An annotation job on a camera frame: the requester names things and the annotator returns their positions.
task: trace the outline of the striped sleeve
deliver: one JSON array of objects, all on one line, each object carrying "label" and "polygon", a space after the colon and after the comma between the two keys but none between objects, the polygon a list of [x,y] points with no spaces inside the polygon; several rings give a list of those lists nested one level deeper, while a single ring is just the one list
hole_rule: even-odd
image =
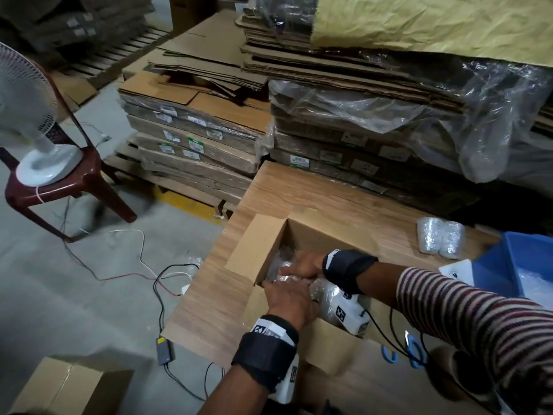
[{"label": "striped sleeve", "polygon": [[407,268],[397,306],[414,328],[480,359],[518,415],[553,414],[553,312],[420,268]]}]

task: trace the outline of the yellow paper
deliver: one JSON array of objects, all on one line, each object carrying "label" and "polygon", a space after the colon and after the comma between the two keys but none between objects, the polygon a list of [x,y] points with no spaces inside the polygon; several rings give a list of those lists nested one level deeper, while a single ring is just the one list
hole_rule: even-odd
[{"label": "yellow paper", "polygon": [[553,0],[319,0],[311,43],[553,67]]}]

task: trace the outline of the electric fan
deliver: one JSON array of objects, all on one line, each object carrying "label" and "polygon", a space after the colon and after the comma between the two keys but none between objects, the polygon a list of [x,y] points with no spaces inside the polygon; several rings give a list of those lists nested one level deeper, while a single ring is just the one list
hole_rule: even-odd
[{"label": "electric fan", "polygon": [[20,134],[33,146],[16,169],[23,185],[45,186],[63,179],[82,159],[79,147],[54,144],[46,137],[57,114],[56,91],[48,78],[0,42],[0,134]]}]

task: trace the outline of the maroon plastic chair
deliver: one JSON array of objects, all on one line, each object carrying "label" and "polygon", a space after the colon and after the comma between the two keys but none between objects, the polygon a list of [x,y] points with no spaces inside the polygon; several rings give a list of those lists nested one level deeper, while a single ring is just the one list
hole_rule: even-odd
[{"label": "maroon plastic chair", "polygon": [[[98,198],[107,207],[114,210],[114,212],[124,219],[127,223],[132,223],[137,219],[137,215],[132,209],[115,193],[113,188],[102,177],[101,172],[107,174],[115,183],[120,183],[119,179],[115,176],[115,169],[107,166],[100,154],[94,147],[92,141],[86,135],[86,132],[82,129],[79,121],[75,118],[73,113],[69,110],[69,107],[65,103],[63,97],[61,97],[55,83],[48,76],[48,74],[37,65],[37,67],[46,76],[58,99],[58,102],[62,105],[65,111],[70,116],[73,123],[77,126],[80,133],[86,140],[86,147],[81,148],[83,158],[79,165],[73,169],[73,171],[65,178],[38,188],[31,188],[25,186],[19,182],[16,177],[16,168],[19,161],[12,156],[4,148],[0,148],[0,160],[10,170],[10,178],[8,184],[5,187],[5,198],[10,207],[24,215],[31,221],[38,224],[40,227],[48,230],[50,233],[60,237],[67,243],[71,243],[76,238],[66,236],[64,233],[52,227],[37,214],[32,212],[29,208],[33,205],[38,205],[45,202],[55,201],[67,196],[79,197],[82,193],[89,193]],[[71,138],[60,128],[58,124],[54,124],[52,129],[46,135],[54,144],[75,144]]]}]

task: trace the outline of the wooden table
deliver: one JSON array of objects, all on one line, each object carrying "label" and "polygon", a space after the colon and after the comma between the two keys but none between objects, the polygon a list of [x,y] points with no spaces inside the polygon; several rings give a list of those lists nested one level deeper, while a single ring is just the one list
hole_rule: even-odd
[{"label": "wooden table", "polygon": [[[240,318],[253,286],[249,279],[226,271],[225,263],[255,214],[286,218],[294,205],[314,207],[359,230],[369,230],[383,262],[434,270],[451,263],[418,252],[416,221],[425,213],[321,176],[265,162],[171,315],[166,337],[220,366],[230,366],[245,332]],[[492,235],[467,229],[461,258],[477,257],[497,241]],[[406,359],[395,366],[384,363],[380,345],[369,340],[363,341],[362,350],[343,375],[328,378],[312,366],[302,374],[298,385],[302,402],[319,407],[328,397],[345,413],[454,414],[463,413],[469,405],[442,399],[430,386],[425,370],[411,369]],[[478,410],[470,405],[469,410]]]}]

